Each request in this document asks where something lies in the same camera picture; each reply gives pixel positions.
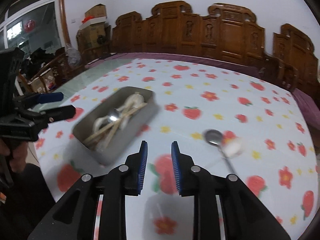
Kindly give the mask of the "left hand holding gripper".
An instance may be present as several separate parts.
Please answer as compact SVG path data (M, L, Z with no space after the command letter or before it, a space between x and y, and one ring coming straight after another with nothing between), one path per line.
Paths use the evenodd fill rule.
M9 163L13 172L20 173L25 169L28 154L27 142L21 142L15 149L10 151L4 141L1 140L0 152L2 156L9 156L12 153L12 159Z

